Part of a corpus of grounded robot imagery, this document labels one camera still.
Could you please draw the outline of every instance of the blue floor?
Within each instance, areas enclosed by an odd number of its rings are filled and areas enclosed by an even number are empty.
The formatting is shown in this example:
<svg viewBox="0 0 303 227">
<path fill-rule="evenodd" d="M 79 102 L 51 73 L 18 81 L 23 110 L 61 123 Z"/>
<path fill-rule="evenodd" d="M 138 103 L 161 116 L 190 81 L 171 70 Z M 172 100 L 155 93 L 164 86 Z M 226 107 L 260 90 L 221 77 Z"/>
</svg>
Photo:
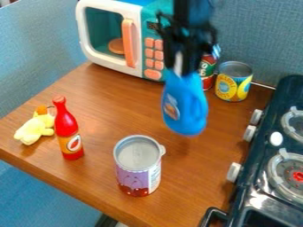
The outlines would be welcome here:
<svg viewBox="0 0 303 227">
<path fill-rule="evenodd" d="M 0 227 L 90 227 L 101 213 L 0 160 Z"/>
</svg>

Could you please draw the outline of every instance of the red bottle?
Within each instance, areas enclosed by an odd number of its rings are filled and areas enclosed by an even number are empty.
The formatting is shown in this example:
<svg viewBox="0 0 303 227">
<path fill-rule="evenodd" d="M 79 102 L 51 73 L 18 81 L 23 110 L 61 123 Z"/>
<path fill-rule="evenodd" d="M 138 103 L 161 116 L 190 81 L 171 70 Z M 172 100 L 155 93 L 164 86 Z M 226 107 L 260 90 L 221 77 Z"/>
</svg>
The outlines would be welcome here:
<svg viewBox="0 0 303 227">
<path fill-rule="evenodd" d="M 66 110 L 66 98 L 56 96 L 52 103 L 57 108 L 55 131 L 63 157 L 76 160 L 83 156 L 83 146 L 76 119 Z"/>
</svg>

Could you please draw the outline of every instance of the toy stove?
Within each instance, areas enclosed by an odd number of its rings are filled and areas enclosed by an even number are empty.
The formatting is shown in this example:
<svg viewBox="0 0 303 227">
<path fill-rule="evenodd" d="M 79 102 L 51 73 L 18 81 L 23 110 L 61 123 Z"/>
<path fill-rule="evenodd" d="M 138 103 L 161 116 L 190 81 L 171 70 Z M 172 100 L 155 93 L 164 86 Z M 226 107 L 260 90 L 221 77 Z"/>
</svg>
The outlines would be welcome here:
<svg viewBox="0 0 303 227">
<path fill-rule="evenodd" d="M 213 219 L 223 226 L 303 226 L 303 76 L 283 78 L 251 124 L 246 162 L 232 163 L 227 175 L 237 184 L 229 212 L 211 207 L 200 226 Z"/>
</svg>

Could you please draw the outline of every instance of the white knob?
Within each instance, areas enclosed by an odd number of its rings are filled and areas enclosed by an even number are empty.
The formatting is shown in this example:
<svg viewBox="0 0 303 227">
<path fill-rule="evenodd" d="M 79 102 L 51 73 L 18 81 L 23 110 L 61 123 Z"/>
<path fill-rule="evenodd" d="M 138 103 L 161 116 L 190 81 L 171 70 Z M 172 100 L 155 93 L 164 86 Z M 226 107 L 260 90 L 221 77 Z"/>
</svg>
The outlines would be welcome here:
<svg viewBox="0 0 303 227">
<path fill-rule="evenodd" d="M 269 138 L 269 142 L 270 144 L 274 145 L 274 146 L 279 146 L 282 144 L 283 142 L 283 136 L 280 132 L 275 131 L 270 135 Z"/>
<path fill-rule="evenodd" d="M 226 175 L 226 179 L 230 181 L 231 183 L 235 183 L 237 180 L 237 176 L 240 173 L 242 166 L 238 163 L 232 162 L 229 167 L 229 172 Z"/>
<path fill-rule="evenodd" d="M 259 123 L 259 121 L 260 121 L 260 117 L 262 116 L 262 114 L 263 114 L 263 111 L 255 109 L 253 111 L 250 123 L 253 124 L 253 125 L 257 125 Z"/>
<path fill-rule="evenodd" d="M 253 125 L 249 125 L 246 128 L 246 131 L 243 135 L 243 139 L 245 141 L 247 141 L 248 143 L 252 141 L 253 139 L 253 135 L 256 132 L 257 127 L 253 126 Z"/>
</svg>

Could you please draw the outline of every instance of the tin can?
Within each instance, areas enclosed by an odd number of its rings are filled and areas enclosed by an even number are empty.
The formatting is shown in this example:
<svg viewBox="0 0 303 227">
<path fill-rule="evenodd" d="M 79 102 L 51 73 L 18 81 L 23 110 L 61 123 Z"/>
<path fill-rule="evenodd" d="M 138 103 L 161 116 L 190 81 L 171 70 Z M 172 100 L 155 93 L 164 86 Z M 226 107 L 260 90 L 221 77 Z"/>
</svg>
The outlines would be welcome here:
<svg viewBox="0 0 303 227">
<path fill-rule="evenodd" d="M 219 66 L 215 94 L 226 101 L 242 101 L 247 97 L 252 78 L 253 71 L 245 63 L 238 61 L 224 62 Z"/>
<path fill-rule="evenodd" d="M 203 90 L 209 90 L 214 84 L 216 59 L 212 54 L 205 54 L 200 62 L 198 73 L 201 76 Z"/>
<path fill-rule="evenodd" d="M 120 189 L 131 196 L 153 193 L 161 179 L 161 157 L 166 149 L 151 137 L 125 137 L 113 149 Z"/>
</svg>

